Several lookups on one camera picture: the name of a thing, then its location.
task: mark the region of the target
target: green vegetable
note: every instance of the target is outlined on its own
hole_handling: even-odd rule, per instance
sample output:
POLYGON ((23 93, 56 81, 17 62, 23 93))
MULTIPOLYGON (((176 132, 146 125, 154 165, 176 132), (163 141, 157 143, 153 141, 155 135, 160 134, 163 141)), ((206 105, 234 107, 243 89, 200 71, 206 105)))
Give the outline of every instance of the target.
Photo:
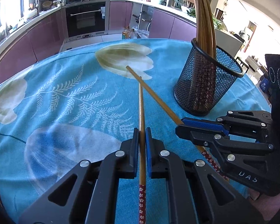
MULTIPOLYGON (((187 14, 188 14, 190 17, 195 18, 195 17, 196 17, 195 8, 191 7, 191 8, 190 8, 190 11, 187 11, 187 14)), ((213 23, 214 23, 215 29, 223 30, 223 24, 222 24, 222 22, 221 22, 219 19, 216 19, 216 18, 214 17, 213 14, 212 14, 212 16, 213 16, 213 23)))

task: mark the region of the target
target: fern leaf print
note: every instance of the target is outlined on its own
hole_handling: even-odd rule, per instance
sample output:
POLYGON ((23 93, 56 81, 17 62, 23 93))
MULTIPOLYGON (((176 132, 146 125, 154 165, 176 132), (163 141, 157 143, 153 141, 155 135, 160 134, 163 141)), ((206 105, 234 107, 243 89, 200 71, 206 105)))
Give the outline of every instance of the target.
POLYGON ((104 97, 108 84, 98 90, 93 90, 97 87, 96 84, 99 78, 95 79, 87 85, 80 85, 82 83, 84 65, 81 66, 80 71, 73 79, 68 81, 56 83, 61 74, 61 69, 50 78, 38 91, 36 97, 36 110, 32 116, 35 117, 41 112, 41 109, 46 109, 44 106, 43 95, 50 94, 50 101, 47 110, 39 114, 43 117, 49 113, 58 110, 58 117, 55 121, 63 122, 66 120, 67 124, 76 124, 79 126, 89 125, 90 128, 98 128, 102 132, 106 131, 108 134, 119 134, 122 138, 131 137, 133 135, 133 124, 128 122, 131 117, 127 117, 129 110, 121 111, 123 101, 118 105, 111 103, 117 96, 115 91, 108 97, 104 97))

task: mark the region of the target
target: chopstick bundle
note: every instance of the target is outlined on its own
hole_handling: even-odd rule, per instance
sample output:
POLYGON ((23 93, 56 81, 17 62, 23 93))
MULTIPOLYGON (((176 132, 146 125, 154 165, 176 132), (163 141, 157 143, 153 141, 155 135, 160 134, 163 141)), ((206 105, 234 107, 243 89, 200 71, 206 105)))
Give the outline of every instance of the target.
MULTIPOLYGON (((194 0, 197 31, 196 45, 216 59, 216 36, 211 7, 208 0, 194 0)), ((205 114, 213 105, 216 87, 216 65, 195 50, 193 74, 189 90, 191 110, 205 114)))
POLYGON ((146 222, 146 156, 143 89, 139 84, 139 223, 146 222))
MULTIPOLYGON (((142 80, 140 76, 137 75, 136 72, 133 71, 132 68, 129 66, 126 67, 128 71, 135 77, 135 79, 139 82, 139 84, 145 88, 145 90, 153 97, 153 99, 162 107, 162 109, 168 114, 168 116, 177 124, 177 125, 183 125, 184 123, 181 121, 181 119, 168 107, 167 104, 142 80)), ((222 175, 220 171, 220 167, 217 165, 215 160, 212 158, 210 154, 205 150, 202 146, 196 146, 195 147, 202 153, 202 155, 206 158, 206 160, 210 163, 210 165, 220 174, 222 175)))
POLYGON ((194 0, 197 20, 196 43, 216 59, 216 36, 209 0, 194 0))

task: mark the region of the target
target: oven handle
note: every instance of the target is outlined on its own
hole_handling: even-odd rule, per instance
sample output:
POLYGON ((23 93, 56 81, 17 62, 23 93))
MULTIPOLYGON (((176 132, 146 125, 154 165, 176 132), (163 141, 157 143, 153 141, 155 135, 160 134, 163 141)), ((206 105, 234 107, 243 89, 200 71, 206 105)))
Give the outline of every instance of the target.
MULTIPOLYGON (((83 12, 83 13, 94 13, 94 12, 100 12, 100 11, 101 11, 101 9, 95 10, 95 11, 83 12)), ((70 16, 72 17, 72 16, 75 16, 75 15, 83 14, 83 13, 70 14, 70 16)))

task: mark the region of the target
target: kitchen counter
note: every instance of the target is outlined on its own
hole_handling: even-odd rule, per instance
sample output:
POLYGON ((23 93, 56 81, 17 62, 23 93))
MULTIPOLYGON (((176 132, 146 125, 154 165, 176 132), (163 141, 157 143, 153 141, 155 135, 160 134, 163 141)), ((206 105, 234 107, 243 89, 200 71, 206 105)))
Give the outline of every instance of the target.
MULTIPOLYGON (((131 26, 133 4, 153 8, 151 22, 146 21, 149 38, 167 38, 191 42, 196 37, 196 18, 181 10, 142 0, 110 0, 108 34, 121 33, 131 26)), ((68 38, 65 9, 68 6, 42 12, 38 17, 24 23, 0 42, 0 83, 19 71, 57 54, 68 38)), ((217 46, 235 57, 242 43, 237 38, 216 29, 217 46)))
POLYGON ((6 38, 4 38, 1 42, 0 42, 0 54, 6 49, 8 48, 8 46, 14 41, 16 40, 22 33, 24 33, 25 31, 27 31, 28 29, 30 29, 31 27, 33 27, 35 24, 37 24, 38 22, 40 22, 42 19, 44 19, 45 17, 49 16, 50 14, 60 10, 61 7, 55 7, 52 8, 48 11, 43 11, 40 13, 39 16, 25 22, 19 29, 15 30, 14 32, 12 32, 10 35, 8 35, 6 38))
POLYGON ((190 22, 194 23, 196 25, 196 18, 193 18, 191 16, 189 16, 188 14, 184 13, 182 10, 178 10, 172 7, 167 7, 164 5, 160 5, 160 4, 156 4, 156 3, 152 3, 152 2, 147 2, 147 1, 142 1, 142 0, 110 0, 110 1, 129 1, 129 2, 135 2, 135 3, 140 3, 143 5, 147 5, 147 6, 151 6, 154 8, 158 8, 161 9, 163 11, 175 14, 179 17, 182 17, 184 19, 189 20, 190 22))

